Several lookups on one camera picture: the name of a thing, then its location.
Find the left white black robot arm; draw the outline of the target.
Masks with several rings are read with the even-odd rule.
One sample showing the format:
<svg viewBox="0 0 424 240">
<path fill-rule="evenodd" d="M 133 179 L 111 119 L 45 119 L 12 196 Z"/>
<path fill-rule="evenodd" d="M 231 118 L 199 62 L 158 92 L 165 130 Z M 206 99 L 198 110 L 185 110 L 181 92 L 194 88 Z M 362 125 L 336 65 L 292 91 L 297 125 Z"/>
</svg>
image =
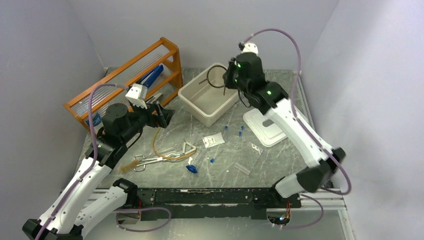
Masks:
<svg viewBox="0 0 424 240">
<path fill-rule="evenodd" d="M 102 117 L 104 132 L 85 153 L 77 173 L 59 198 L 37 219 L 28 219 L 22 231 L 31 240 L 82 240 L 107 215 L 118 208 L 139 203 L 137 185 L 118 179 L 101 198 L 85 203 L 99 183 L 114 169 L 128 151 L 127 143 L 140 136 L 145 126 L 166 128 L 175 111 L 160 103 L 147 108 L 123 103 L 109 105 Z"/>
</svg>

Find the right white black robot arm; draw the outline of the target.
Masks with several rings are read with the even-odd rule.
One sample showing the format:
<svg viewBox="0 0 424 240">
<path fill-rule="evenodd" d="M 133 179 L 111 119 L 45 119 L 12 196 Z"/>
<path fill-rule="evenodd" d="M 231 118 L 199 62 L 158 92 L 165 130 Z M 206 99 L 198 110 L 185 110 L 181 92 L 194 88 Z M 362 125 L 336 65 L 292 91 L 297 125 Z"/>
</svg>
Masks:
<svg viewBox="0 0 424 240">
<path fill-rule="evenodd" d="M 327 144 L 297 114 L 294 102 L 283 87 L 266 80 L 262 60 L 256 53 L 244 52 L 231 58 L 223 79 L 226 88 L 243 93 L 252 107 L 282 130 L 306 164 L 303 170 L 274 183 L 269 199 L 275 207 L 282 207 L 292 195 L 316 192 L 341 169 L 345 151 Z"/>
</svg>

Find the metal crucible tongs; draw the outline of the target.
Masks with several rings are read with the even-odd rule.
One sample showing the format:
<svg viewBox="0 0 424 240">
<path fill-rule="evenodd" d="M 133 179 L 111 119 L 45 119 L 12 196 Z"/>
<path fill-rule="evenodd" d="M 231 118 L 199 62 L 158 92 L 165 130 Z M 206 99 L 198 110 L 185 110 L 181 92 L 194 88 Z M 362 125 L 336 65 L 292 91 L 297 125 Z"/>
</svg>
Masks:
<svg viewBox="0 0 424 240">
<path fill-rule="evenodd" d="M 133 167 L 133 170 L 135 172 L 145 171 L 147 165 L 152 165 L 152 164 L 161 163 L 161 162 L 170 163 L 170 162 L 176 161 L 171 159 L 165 159 L 160 156 L 153 156 L 153 155 L 145 156 L 144 154 L 135 155 L 133 160 L 135 161 L 135 166 Z"/>
</svg>

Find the black wire tripod stand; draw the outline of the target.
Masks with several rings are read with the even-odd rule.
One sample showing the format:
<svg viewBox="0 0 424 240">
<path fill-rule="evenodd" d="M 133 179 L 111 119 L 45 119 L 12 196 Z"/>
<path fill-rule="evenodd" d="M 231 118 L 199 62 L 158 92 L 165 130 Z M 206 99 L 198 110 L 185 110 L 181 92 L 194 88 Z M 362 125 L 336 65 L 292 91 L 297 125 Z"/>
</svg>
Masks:
<svg viewBox="0 0 424 240">
<path fill-rule="evenodd" d="M 223 76 L 226 72 L 227 68 L 225 66 L 215 64 L 206 71 L 206 77 L 198 84 L 206 84 L 212 87 L 214 90 L 221 89 L 222 95 L 224 96 L 226 94 L 226 87 Z"/>
</svg>

